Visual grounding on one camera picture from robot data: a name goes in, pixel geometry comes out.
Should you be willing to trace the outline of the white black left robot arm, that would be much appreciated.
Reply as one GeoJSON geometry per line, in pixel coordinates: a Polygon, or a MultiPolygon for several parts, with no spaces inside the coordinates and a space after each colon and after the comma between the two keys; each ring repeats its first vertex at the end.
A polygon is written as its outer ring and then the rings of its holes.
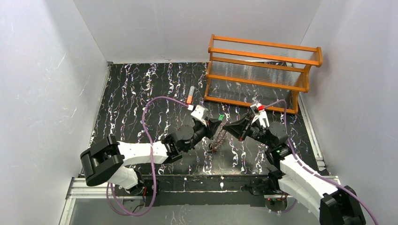
{"type": "Polygon", "coordinates": [[[109,135],[80,155],[86,184],[94,187],[110,182],[125,189],[141,186],[141,175],[129,165],[180,160],[184,152],[194,149],[203,138],[213,138],[221,123],[219,119],[195,120],[194,126],[184,125],[153,144],[120,142],[109,135]]]}

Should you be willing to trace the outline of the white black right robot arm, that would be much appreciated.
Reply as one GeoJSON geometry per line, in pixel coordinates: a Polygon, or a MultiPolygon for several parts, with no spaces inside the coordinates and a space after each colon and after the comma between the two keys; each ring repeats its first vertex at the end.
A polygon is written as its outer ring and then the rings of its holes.
{"type": "Polygon", "coordinates": [[[293,196],[313,213],[322,225],[364,225],[366,219],[356,193],[349,186],[319,178],[288,145],[285,125],[273,122],[263,127],[258,119],[246,117],[227,124],[223,130],[240,141],[247,137],[267,146],[265,155],[277,168],[269,173],[275,188],[293,196]]]}

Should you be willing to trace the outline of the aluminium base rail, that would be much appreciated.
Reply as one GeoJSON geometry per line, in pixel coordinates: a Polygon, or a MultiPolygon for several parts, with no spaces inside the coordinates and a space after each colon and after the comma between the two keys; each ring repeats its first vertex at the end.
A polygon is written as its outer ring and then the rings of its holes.
{"type": "MultiPolygon", "coordinates": [[[[86,185],[83,178],[73,178],[67,193],[68,199],[116,199],[137,200],[148,207],[152,200],[153,180],[144,176],[144,187],[128,191],[119,185],[114,188],[101,184],[86,185]]],[[[154,206],[168,205],[251,205],[270,207],[271,211],[287,210],[286,201],[294,198],[319,220],[328,215],[326,204],[333,204],[331,195],[320,191],[317,197],[303,185],[287,176],[273,180],[267,175],[159,175],[156,179],[157,194],[154,206]]]]}

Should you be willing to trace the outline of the grey orange marker pen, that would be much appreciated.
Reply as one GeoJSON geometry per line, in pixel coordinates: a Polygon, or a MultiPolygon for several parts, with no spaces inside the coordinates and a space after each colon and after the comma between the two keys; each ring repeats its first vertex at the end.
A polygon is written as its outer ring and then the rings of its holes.
{"type": "Polygon", "coordinates": [[[190,105],[192,103],[194,91],[195,91],[195,87],[191,86],[190,89],[189,89],[189,92],[188,92],[188,98],[186,100],[186,103],[188,105],[190,105]]]}

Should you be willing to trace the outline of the orange wooden two-tier shelf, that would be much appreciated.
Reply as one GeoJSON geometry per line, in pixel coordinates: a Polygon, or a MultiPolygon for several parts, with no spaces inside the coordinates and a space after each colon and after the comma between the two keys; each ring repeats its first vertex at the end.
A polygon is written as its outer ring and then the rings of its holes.
{"type": "Polygon", "coordinates": [[[312,67],[323,64],[322,49],[212,35],[204,94],[206,101],[299,112],[299,95],[310,89],[312,67]]]}

